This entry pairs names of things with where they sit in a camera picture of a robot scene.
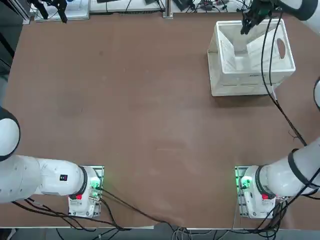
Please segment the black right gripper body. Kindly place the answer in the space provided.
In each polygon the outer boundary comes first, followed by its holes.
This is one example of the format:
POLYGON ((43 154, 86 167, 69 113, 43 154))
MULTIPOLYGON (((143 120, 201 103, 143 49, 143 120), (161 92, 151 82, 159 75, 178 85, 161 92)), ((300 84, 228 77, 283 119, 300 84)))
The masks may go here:
POLYGON ((274 9, 272 0, 253 0, 246 12, 246 16, 251 19, 265 19, 274 9))

